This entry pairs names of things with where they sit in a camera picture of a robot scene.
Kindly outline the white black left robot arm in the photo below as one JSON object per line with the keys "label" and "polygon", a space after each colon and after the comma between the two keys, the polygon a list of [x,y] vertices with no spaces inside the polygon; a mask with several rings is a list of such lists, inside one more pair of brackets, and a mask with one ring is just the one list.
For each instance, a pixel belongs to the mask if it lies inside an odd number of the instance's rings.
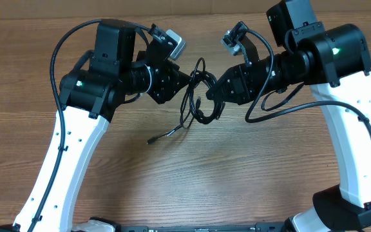
{"label": "white black left robot arm", "polygon": [[97,19],[95,47],[60,81],[52,82],[55,127],[32,192],[0,231],[120,231],[100,217],[74,224],[73,212],[95,148],[115,110],[148,94],[170,101],[190,78],[175,61],[186,42],[172,30],[117,19]]}

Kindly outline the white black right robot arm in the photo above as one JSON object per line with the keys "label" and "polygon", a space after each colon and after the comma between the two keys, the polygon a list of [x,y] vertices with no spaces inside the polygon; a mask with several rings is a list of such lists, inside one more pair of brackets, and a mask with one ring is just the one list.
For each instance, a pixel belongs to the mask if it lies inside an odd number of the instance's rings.
{"label": "white black right robot arm", "polygon": [[258,57],[253,31],[237,23],[222,38],[244,63],[229,68],[206,93],[216,102],[264,105],[274,92],[308,86],[304,108],[324,114],[338,161],[340,183],[314,194],[312,207],[289,217],[283,231],[362,231],[371,226],[371,57],[354,24],[326,30],[309,1],[281,1],[267,11],[284,51]]}

